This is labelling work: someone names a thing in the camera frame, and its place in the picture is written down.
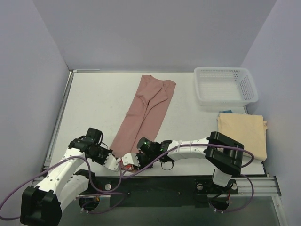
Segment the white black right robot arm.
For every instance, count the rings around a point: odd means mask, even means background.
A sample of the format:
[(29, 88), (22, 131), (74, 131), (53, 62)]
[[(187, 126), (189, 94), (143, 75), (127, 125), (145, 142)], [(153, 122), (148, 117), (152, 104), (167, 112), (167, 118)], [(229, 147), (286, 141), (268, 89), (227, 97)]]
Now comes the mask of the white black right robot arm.
[(134, 155), (137, 162), (133, 166), (139, 170), (151, 168), (154, 160), (174, 163), (183, 159), (207, 159), (215, 166), (210, 188), (220, 193), (232, 176), (240, 175), (244, 146), (220, 132), (211, 132), (207, 138), (192, 141), (164, 140), (158, 143), (142, 137), (137, 149), (138, 153)]

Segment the folded cream t shirt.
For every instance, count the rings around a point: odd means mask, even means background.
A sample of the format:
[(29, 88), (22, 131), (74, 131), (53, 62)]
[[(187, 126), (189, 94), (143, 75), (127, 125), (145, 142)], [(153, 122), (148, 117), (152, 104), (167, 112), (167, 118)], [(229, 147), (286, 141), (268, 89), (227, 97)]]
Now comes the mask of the folded cream t shirt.
[(267, 121), (261, 115), (220, 113), (218, 131), (244, 145), (254, 158), (266, 161)]

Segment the aluminium table edge rail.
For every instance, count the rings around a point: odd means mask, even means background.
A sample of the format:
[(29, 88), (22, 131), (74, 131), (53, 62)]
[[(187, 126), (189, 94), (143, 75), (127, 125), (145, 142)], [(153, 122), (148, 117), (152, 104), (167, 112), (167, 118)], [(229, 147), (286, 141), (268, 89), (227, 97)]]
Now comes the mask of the aluminium table edge rail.
[(50, 166), (51, 160), (53, 158), (53, 152), (55, 148), (55, 144), (57, 141), (58, 133), (60, 130), (63, 114), (65, 111), (65, 106), (68, 100), (68, 96), (70, 93), (70, 89), (72, 86), (72, 82), (74, 79), (75, 74), (79, 73), (96, 73), (99, 72), (99, 70), (94, 70), (94, 69), (78, 69), (78, 70), (69, 70), (68, 71), (68, 76), (63, 83), (63, 89), (60, 89), (59, 91), (59, 101), (56, 102), (56, 104), (51, 108), (55, 109), (55, 120), (52, 121), (53, 126), (51, 127), (51, 130), (48, 129), (48, 136), (47, 136), (47, 148), (43, 148), (42, 151), (44, 153), (43, 159), (40, 161), (42, 163), (42, 168), (48, 168)]

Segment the folded light blue cloth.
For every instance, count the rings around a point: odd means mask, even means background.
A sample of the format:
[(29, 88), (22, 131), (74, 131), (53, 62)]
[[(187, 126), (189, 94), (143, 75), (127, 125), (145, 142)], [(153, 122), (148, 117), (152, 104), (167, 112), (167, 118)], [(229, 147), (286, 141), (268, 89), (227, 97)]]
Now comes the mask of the folded light blue cloth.
[(233, 113), (231, 110), (219, 111), (219, 113)]

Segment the pink graphic t shirt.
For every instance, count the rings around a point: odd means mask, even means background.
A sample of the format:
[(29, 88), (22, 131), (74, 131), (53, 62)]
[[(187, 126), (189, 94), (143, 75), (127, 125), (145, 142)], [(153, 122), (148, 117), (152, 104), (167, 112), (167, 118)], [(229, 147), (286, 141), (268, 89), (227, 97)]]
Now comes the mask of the pink graphic t shirt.
[(175, 87), (176, 83), (172, 80), (159, 80), (152, 75), (141, 76), (133, 101), (110, 146), (116, 157), (137, 153), (137, 143), (142, 137), (155, 140)]

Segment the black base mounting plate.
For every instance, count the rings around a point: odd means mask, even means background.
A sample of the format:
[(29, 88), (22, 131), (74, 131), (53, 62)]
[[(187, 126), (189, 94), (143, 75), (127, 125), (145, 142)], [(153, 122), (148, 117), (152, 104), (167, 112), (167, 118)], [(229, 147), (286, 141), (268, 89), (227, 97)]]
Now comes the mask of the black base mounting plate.
[(234, 179), (223, 188), (214, 185), (211, 176), (133, 177), (122, 181), (118, 177), (95, 176), (92, 181), (95, 186), (89, 185), (83, 194), (114, 189), (109, 199), (110, 207), (205, 208), (209, 206), (209, 198), (224, 201), (227, 195), (238, 194)]

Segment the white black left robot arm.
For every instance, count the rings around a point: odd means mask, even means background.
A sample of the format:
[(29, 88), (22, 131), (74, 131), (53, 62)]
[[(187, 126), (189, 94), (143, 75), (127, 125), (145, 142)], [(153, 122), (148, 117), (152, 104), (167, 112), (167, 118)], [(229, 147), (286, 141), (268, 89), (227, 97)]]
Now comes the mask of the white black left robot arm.
[(35, 187), (23, 191), (20, 222), (28, 226), (56, 226), (64, 209), (82, 192), (92, 194), (97, 187), (95, 173), (79, 166), (92, 161), (106, 166), (111, 151), (101, 146), (103, 133), (89, 128), (86, 135), (68, 145), (62, 159)]

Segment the white perforated plastic basket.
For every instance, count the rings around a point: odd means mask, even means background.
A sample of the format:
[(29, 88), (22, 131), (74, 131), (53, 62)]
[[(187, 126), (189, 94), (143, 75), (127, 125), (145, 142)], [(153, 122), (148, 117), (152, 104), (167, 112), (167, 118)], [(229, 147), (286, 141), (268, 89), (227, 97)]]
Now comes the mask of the white perforated plastic basket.
[(243, 107), (259, 99), (253, 77), (246, 68), (197, 67), (194, 84), (201, 106)]

